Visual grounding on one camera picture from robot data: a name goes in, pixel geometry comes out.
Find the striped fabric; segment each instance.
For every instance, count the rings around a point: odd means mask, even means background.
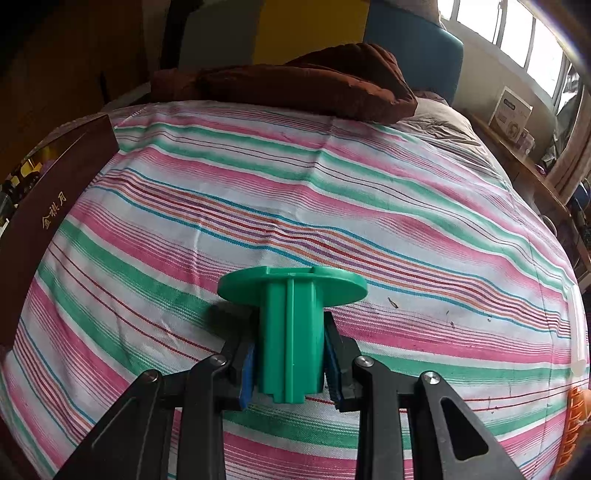
[[[576,280],[489,158],[256,106],[135,110],[113,118],[121,150],[54,237],[2,361],[2,416],[42,478],[143,370],[220,351],[228,312],[247,314],[216,295],[222,275],[317,264],[368,281],[333,310],[343,334],[394,371],[441,373],[528,479],[549,477],[566,392],[589,377],[569,369]],[[352,479],[357,425],[326,393],[256,394],[225,417],[228,477]]]

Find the wooden desk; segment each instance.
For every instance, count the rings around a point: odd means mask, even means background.
[[[477,116],[471,113],[464,113],[464,115],[472,124],[476,134],[505,169],[513,184],[519,182],[531,186],[534,191],[536,207],[543,215],[548,216],[557,228],[563,227],[561,232],[562,234],[566,233],[569,237],[569,245],[566,245],[566,240],[561,239],[560,236],[559,240],[573,263],[579,285],[582,285],[583,280],[586,284],[591,284],[591,257],[569,210],[560,201],[556,189],[540,174],[535,167],[535,162],[527,155],[517,151],[514,144],[502,138]]]

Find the silver bolt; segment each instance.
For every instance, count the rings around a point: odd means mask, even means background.
[[[158,379],[158,370],[146,370],[142,373],[142,377],[145,382],[152,383]]]
[[[441,377],[435,372],[425,372],[423,374],[423,379],[429,385],[437,385],[441,381]]]
[[[222,366],[226,365],[226,362],[228,360],[226,360],[225,356],[220,355],[218,353],[217,355],[212,355],[211,357],[209,357],[209,361],[216,367],[222,367]]]
[[[375,363],[375,360],[367,355],[359,355],[355,359],[355,363],[360,367],[369,368]]]

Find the green spool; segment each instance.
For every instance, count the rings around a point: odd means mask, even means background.
[[[332,267],[254,267],[224,275],[217,293],[261,309],[260,392],[275,403],[303,403],[323,388],[324,313],[367,295],[361,275]]]

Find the blue headboard panel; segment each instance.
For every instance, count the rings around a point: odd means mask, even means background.
[[[411,12],[372,0],[363,41],[392,52],[412,90],[435,92],[452,104],[464,44],[451,33]]]

